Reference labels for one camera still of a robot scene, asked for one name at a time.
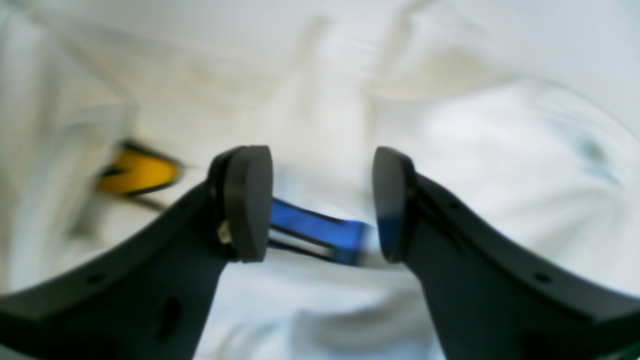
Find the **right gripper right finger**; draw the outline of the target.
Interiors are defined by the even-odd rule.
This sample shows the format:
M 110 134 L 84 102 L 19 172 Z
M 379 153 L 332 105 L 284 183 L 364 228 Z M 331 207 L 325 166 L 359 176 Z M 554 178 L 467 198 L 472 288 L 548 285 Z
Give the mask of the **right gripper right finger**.
M 372 187 L 382 254 L 416 276 L 446 359 L 639 358 L 638 298 L 519 246 L 393 148 Z

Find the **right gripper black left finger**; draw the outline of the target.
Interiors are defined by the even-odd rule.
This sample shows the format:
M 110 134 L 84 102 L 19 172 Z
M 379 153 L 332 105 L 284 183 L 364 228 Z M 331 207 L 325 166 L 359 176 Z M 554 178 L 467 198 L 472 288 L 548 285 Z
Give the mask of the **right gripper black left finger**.
M 130 239 L 1 297 L 3 360 L 190 360 L 230 262 L 268 246 L 266 145 L 220 153 L 206 180 Z

